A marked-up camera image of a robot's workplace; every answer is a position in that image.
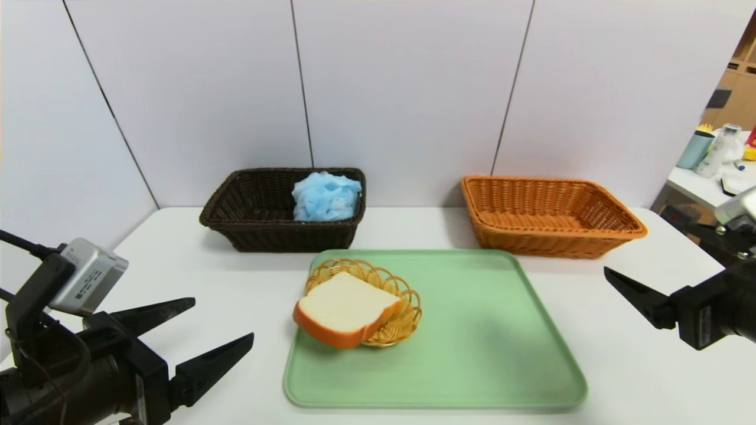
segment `wicker basket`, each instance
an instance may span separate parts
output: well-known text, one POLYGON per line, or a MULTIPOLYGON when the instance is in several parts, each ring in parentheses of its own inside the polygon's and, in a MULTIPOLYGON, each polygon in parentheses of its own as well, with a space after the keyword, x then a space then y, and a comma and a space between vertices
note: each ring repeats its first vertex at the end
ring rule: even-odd
POLYGON ((648 232, 606 189, 585 180, 470 176, 462 180, 484 248, 595 259, 648 232))
POLYGON ((362 341, 366 346, 387 347, 404 341, 412 335, 420 323, 423 310, 420 308, 420 295, 412 290, 404 279, 392 275, 388 270, 373 267, 369 262, 352 259, 329 259, 310 273, 305 285, 305 295, 319 284, 331 279, 336 274, 346 271, 352 276, 366 281, 386 292, 393 293, 402 300, 401 311, 386 319, 378 331, 368 340, 362 341))
POLYGON ((319 253, 349 248, 365 214, 365 175, 355 168, 259 168, 232 172, 210 197, 200 223, 241 252, 319 253), (344 175, 362 184, 355 215, 338 222, 294 221, 294 184, 312 172, 344 175))

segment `orange wicker basket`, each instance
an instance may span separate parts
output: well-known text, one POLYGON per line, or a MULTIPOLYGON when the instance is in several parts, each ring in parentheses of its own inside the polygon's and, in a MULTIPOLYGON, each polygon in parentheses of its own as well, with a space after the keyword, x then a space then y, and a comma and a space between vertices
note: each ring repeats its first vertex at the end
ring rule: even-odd
POLYGON ((605 188, 586 180, 468 176, 462 180, 484 248, 595 259, 648 230, 605 188))

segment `label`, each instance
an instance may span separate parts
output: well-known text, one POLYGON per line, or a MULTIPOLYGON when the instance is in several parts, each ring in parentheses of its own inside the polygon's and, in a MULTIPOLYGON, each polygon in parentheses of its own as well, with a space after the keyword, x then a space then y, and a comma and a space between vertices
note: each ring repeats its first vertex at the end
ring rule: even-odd
POLYGON ((79 290, 79 293, 76 294, 76 299, 81 299, 84 297, 84 295, 89 292, 89 290, 92 288, 92 285, 97 283, 97 280, 102 276, 103 271, 102 270, 92 270, 89 272, 89 275, 84 279, 84 286, 82 286, 82 289, 79 290))
POLYGON ((711 306, 699 311, 699 348, 711 343, 711 306))
POLYGON ((138 374, 135 374, 134 376, 136 376, 135 381, 137 387, 137 420, 139 420, 141 425, 148 425, 147 402, 144 400, 144 381, 138 374))

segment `cup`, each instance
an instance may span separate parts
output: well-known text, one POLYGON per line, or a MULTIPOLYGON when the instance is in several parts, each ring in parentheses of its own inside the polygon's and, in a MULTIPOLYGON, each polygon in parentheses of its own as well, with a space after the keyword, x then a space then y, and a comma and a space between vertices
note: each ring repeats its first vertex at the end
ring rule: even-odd
POLYGON ((688 146, 685 147, 683 156, 677 161, 677 166, 684 169, 694 169, 704 159, 704 155, 706 155, 713 140, 714 135, 711 133, 696 130, 693 137, 690 138, 688 146))

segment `white wall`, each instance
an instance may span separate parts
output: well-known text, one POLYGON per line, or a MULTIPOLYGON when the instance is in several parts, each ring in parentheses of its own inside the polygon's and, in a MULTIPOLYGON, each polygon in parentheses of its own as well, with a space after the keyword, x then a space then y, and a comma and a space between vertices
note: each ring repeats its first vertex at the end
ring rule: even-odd
MULTIPOLYGON (((95 82, 62 2, 2 2, 2 227, 56 247, 114 247, 156 210, 95 82)), ((0 244, 15 291, 39 260, 0 244)), ((5 329, 5 305, 2 306, 5 329)), ((2 353, 8 341, 2 337, 2 353)))
POLYGON ((316 166, 373 206, 461 205, 489 174, 531 0, 295 0, 316 166))
POLYGON ((232 171, 311 166, 289 0, 72 0, 94 71, 158 204, 232 171))
POLYGON ((755 0, 537 0, 494 173, 588 178, 650 206, 755 0))

